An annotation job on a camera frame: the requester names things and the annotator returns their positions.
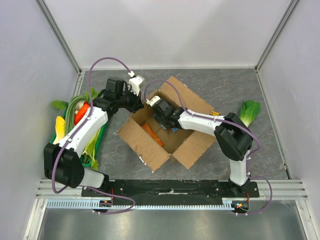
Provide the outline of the yellow utility knife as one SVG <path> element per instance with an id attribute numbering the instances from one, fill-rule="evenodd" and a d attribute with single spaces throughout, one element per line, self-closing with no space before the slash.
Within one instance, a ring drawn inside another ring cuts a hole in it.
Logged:
<path id="1" fill-rule="evenodd" d="M 210 115 L 212 115 L 212 116 L 219 116 L 220 114 L 219 114 L 218 112 L 216 112 L 216 111 L 211 111 L 211 112 L 210 112 Z"/>

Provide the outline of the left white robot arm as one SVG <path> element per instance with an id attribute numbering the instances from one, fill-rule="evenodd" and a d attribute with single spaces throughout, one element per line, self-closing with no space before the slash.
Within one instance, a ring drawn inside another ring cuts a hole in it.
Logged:
<path id="1" fill-rule="evenodd" d="M 96 170 L 84 168 L 81 155 L 98 130 L 118 112 L 126 109 L 135 113 L 144 106 L 141 100 L 141 86 L 144 78 L 137 75 L 125 81 L 110 77 L 106 87 L 93 100 L 93 106 L 75 127 L 58 143 L 48 143 L 43 151 L 44 175 L 52 183 L 58 182 L 70 188 L 92 187 L 99 197 L 110 191 L 108 176 Z"/>

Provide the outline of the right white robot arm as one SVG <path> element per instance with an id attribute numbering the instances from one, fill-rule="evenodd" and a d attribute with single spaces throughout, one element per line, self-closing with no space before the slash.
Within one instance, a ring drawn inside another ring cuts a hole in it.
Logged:
<path id="1" fill-rule="evenodd" d="M 226 116 L 212 116 L 174 107 L 159 96 L 147 101 L 154 111 L 155 120 L 164 129 L 192 130 L 214 136 L 223 154 L 229 159 L 229 191 L 235 197 L 247 191 L 247 159 L 253 138 L 240 118 L 230 112 Z"/>

